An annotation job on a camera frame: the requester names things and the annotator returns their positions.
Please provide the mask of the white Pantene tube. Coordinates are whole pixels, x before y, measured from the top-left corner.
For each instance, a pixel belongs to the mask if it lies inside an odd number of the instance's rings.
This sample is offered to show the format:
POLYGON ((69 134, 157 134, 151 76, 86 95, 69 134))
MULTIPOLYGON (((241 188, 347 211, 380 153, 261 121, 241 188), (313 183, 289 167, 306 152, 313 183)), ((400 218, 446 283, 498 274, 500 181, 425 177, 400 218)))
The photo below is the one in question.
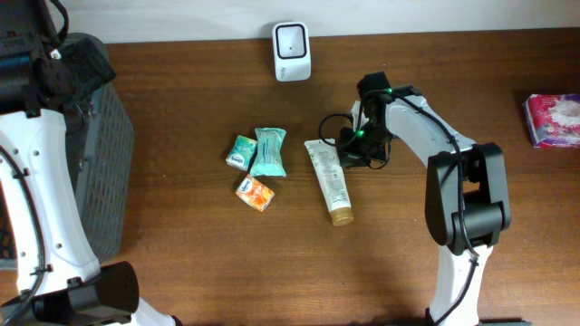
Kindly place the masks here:
POLYGON ((350 224, 354 220, 353 209, 334 139, 307 140, 304 146, 312 161, 332 224, 350 224))

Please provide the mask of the mint green wipes pack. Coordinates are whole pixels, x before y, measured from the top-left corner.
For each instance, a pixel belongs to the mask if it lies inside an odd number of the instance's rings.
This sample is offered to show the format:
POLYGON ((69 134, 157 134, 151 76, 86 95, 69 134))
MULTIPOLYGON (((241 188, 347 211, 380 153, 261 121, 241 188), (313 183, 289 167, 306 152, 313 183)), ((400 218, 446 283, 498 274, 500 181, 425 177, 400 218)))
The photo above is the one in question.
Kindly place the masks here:
POLYGON ((286 131, 279 128, 256 128, 256 157, 250 169, 252 177, 286 177, 281 148, 286 131))

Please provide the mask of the small orange tissue pack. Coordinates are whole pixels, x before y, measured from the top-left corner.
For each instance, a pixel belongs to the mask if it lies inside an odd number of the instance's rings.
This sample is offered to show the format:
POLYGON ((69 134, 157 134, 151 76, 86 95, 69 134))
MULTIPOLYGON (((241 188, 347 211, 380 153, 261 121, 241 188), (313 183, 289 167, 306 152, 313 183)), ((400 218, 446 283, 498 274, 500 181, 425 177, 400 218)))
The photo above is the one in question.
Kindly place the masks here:
POLYGON ((250 175, 246 175, 236 190, 236 195, 247 205, 263 212, 275 196, 275 192, 250 175))

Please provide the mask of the small teal tissue pack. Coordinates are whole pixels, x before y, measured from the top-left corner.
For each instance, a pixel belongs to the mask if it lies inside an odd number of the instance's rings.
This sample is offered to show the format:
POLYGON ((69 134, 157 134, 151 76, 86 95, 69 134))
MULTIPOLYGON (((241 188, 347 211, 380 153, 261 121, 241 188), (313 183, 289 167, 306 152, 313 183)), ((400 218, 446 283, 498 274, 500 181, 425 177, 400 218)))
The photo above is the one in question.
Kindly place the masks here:
POLYGON ((233 168, 248 171, 256 154, 257 141, 245 136, 237 136, 233 148, 227 155, 226 163, 233 168))

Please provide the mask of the purple tissue pack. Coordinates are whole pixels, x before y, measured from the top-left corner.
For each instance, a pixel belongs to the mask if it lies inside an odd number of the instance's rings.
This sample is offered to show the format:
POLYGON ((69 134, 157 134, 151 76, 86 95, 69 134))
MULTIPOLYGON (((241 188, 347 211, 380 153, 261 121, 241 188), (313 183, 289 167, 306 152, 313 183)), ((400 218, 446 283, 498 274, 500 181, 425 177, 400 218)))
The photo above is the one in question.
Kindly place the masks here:
POLYGON ((523 111, 534 148, 579 148, 578 94, 532 94, 523 111))

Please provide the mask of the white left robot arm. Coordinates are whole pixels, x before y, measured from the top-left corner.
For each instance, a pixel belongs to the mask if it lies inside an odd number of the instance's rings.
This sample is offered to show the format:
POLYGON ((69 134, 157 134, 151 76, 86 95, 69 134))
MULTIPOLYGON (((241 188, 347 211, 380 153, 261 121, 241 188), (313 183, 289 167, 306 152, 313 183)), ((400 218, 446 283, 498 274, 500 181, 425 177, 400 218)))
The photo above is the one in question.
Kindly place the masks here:
POLYGON ((58 1, 1 4, 1 207, 16 249, 18 294, 6 325, 175 325, 140 296, 127 262, 103 266, 82 228, 66 157, 66 114, 115 76, 92 37, 56 28, 58 1))

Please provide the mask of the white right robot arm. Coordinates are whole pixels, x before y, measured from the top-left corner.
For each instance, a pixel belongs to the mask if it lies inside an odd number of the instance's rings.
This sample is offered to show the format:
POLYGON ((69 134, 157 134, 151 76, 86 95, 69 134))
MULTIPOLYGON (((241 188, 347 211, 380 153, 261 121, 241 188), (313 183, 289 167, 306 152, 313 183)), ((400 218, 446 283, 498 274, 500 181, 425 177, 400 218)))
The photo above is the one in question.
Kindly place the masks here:
POLYGON ((384 168, 392 142, 402 140, 427 169, 425 221, 439 247, 429 325, 478 325, 479 291, 487 260, 511 223, 504 155, 454 130, 412 85, 393 87, 384 72, 357 84, 351 129, 342 129, 345 168, 384 168))

